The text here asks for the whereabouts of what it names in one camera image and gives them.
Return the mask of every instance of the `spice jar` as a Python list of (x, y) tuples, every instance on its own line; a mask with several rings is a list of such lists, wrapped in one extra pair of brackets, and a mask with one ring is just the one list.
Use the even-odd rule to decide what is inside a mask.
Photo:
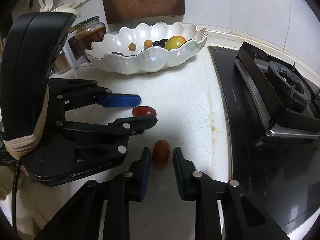
[(77, 31), (75, 35), (76, 44), (82, 51), (85, 49), (91, 50), (91, 43), (93, 41), (101, 42), (107, 33), (106, 26), (99, 21), (99, 16), (80, 22), (74, 28)]

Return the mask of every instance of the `white wall tile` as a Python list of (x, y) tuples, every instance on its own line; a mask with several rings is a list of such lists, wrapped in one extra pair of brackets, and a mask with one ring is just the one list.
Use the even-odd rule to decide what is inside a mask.
[(290, 0), (231, 0), (230, 29), (284, 47)]
[(288, 38), (284, 50), (320, 73), (320, 22), (302, 0), (291, 1)]
[(184, 23), (229, 29), (230, 0), (185, 0)]

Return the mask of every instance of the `yellow fruit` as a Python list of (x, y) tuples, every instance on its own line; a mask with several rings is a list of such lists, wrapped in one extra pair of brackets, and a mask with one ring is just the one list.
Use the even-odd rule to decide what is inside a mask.
[(143, 46), (145, 48), (150, 48), (152, 46), (152, 40), (145, 40), (145, 42), (143, 43)]
[(182, 44), (186, 42), (186, 39), (180, 35), (171, 37), (165, 44), (164, 48), (166, 50), (177, 49), (181, 47)]
[(135, 51), (137, 49), (137, 45), (134, 44), (134, 43), (130, 43), (129, 46), (128, 46), (129, 50), (131, 51)]

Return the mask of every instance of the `white ceramic bowl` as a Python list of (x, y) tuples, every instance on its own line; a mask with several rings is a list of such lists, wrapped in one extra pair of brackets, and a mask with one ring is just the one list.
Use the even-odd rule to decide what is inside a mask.
[[(159, 41), (175, 35), (187, 40), (178, 49), (145, 49), (143, 46), (145, 40)], [(85, 53), (94, 66), (106, 72), (126, 75), (151, 73), (182, 64), (204, 47), (207, 37), (206, 29), (198, 31), (195, 24), (183, 26), (181, 22), (172, 25), (158, 22), (149, 26), (140, 23), (134, 29), (123, 27), (118, 34), (107, 33), (102, 42), (93, 42), (92, 50), (85, 50)], [(128, 49), (130, 43), (137, 45), (135, 51)]]

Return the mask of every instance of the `scalloped bowl rim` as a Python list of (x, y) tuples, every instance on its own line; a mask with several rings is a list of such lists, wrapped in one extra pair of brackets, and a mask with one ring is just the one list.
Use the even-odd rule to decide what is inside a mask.
[[(155, 23), (155, 24), (153, 24), (153, 25), (148, 25), (148, 24), (146, 24), (146, 23), (139, 23), (135, 28), (122, 27), (120, 30), (122, 30), (122, 29), (133, 30), (133, 29), (136, 29), (139, 25), (147, 25), (147, 26), (151, 27), (151, 26), (155, 26), (155, 25), (158, 24), (158, 23), (164, 23), (164, 24), (166, 24), (165, 22), (157, 22), (157, 23)], [(191, 41), (196, 41), (197, 44), (199, 44), (199, 43), (203, 42), (203, 40), (208, 36), (208, 33), (207, 33), (207, 29), (206, 29), (206, 28), (202, 28), (201, 30), (198, 30), (196, 24), (191, 24), (191, 25), (194, 25), (194, 26), (196, 27), (196, 31), (204, 30), (204, 33), (203, 33), (203, 35), (202, 35), (202, 39), (201, 39), (200, 41), (196, 41), (195, 39), (187, 40), (187, 41), (186, 41), (185, 43), (183, 43), (179, 48), (176, 48), (177, 50), (178, 50), (178, 49), (181, 49), (181, 48), (184, 47), (184, 46), (186, 46), (187, 43), (190, 43)], [(116, 33), (116, 34), (106, 33), (106, 34), (103, 36), (103, 40), (104, 40), (104, 38), (105, 38), (107, 35), (117, 36), (117, 35), (119, 34), (119, 32)], [(90, 57), (93, 57), (93, 58), (95, 58), (95, 59), (103, 59), (103, 58), (104, 58), (106, 55), (108, 55), (108, 54), (113, 54), (113, 55), (119, 56), (119, 57), (136, 57), (136, 56), (140, 55), (140, 53), (142, 53), (142, 52), (144, 52), (145, 50), (148, 50), (148, 49), (150, 49), (150, 48), (164, 49), (164, 50), (166, 50), (166, 51), (175, 50), (175, 49), (169, 49), (169, 50), (167, 50), (167, 49), (162, 48), (162, 47), (160, 47), (160, 46), (155, 46), (155, 47), (154, 47), (154, 46), (151, 46), (151, 47), (149, 47), (149, 48), (143, 49), (143, 50), (140, 51), (137, 55), (125, 56), (125, 55), (116, 54), (116, 53), (114, 53), (114, 52), (108, 52), (108, 53), (104, 54), (102, 58), (97, 58), (97, 57), (92, 56), (90, 53), (87, 52), (87, 51), (91, 51), (91, 50), (86, 49), (86, 50), (84, 50), (84, 52), (85, 52), (85, 54), (88, 54)]]

